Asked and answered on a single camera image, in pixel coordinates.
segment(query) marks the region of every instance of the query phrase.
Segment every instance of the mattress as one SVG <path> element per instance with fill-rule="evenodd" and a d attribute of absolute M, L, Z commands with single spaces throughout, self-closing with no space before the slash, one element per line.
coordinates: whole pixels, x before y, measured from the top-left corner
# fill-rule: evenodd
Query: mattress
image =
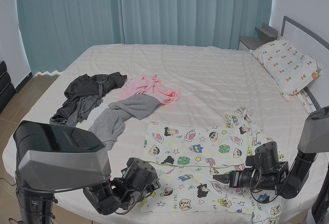
<path fill-rule="evenodd" d="M 266 135 L 277 140 L 291 165 L 307 117 L 297 99 L 285 101 L 266 70 L 248 51 L 215 47 L 173 45 L 96 45 L 87 49 L 49 87 L 24 117 L 48 123 L 49 118 L 66 100 L 64 90 L 76 77 L 87 73 L 110 74 L 119 71 L 128 79 L 137 75 L 157 74 L 165 86 L 179 87 L 181 98 L 161 105 L 147 118 L 125 121 L 126 129 L 108 152 L 112 177 L 120 177 L 129 157 L 142 157 L 143 144 L 150 120 L 180 126 L 223 126 L 224 114 L 239 106 L 261 126 Z M 77 127 L 88 129 L 107 104 L 119 99 L 120 89 L 110 91 L 101 106 Z M 14 176 L 16 147 L 13 138 L 3 152 L 3 162 Z M 314 202 L 327 172 L 328 160 L 319 154 L 310 177 L 300 194 L 283 200 L 280 222 L 285 222 Z M 84 218 L 100 223 L 251 223 L 250 215 L 225 211 L 195 213 L 143 213 L 135 207 L 127 215 L 103 216 L 96 212 L 82 190 L 56 194 L 58 205 Z"/>

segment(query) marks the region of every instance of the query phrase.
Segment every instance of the cartoon print pajamas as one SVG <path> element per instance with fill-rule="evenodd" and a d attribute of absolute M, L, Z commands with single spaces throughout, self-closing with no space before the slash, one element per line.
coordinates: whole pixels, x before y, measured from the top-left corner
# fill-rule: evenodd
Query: cartoon print pajamas
<path fill-rule="evenodd" d="M 277 224 L 281 197 L 274 191 L 254 194 L 245 188 L 229 188 L 212 176 L 245 168 L 246 156 L 272 138 L 266 137 L 247 113 L 239 107 L 226 114 L 224 127 L 192 128 L 150 122 L 144 157 L 154 165 L 161 187 L 141 203 L 143 212 L 223 211 L 251 215 L 252 222 Z M 284 154 L 278 150 L 280 161 Z"/>

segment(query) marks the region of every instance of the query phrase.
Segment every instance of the pillowcase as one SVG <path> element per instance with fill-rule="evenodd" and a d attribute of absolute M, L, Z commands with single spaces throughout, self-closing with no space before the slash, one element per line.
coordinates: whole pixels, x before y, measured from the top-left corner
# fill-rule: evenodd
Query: pillowcase
<path fill-rule="evenodd" d="M 299 92 L 321 74 L 315 59 L 283 37 L 250 52 L 275 80 L 287 101 L 289 95 Z"/>

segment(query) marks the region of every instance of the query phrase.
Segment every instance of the green robot cartoon character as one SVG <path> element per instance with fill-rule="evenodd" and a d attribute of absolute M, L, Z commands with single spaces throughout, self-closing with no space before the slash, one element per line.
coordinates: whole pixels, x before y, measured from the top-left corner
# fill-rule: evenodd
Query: green robot cartoon character
<path fill-rule="evenodd" d="M 190 163 L 190 158 L 186 157 L 186 156 L 180 156 L 177 160 L 177 164 L 178 165 L 187 165 Z"/>
<path fill-rule="evenodd" d="M 225 154 L 226 152 L 230 151 L 230 147 L 226 144 L 223 144 L 223 145 L 220 145 L 220 148 L 218 151 Z"/>

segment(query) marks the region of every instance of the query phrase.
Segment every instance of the pink garment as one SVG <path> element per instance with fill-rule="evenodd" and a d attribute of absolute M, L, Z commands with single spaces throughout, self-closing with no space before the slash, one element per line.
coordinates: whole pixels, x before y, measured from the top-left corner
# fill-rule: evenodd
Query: pink garment
<path fill-rule="evenodd" d="M 146 94 L 156 98 L 162 104 L 168 104 L 179 99 L 180 89 L 176 91 L 165 88 L 157 75 L 137 76 L 131 79 L 121 90 L 119 100 L 127 99 L 136 94 Z"/>

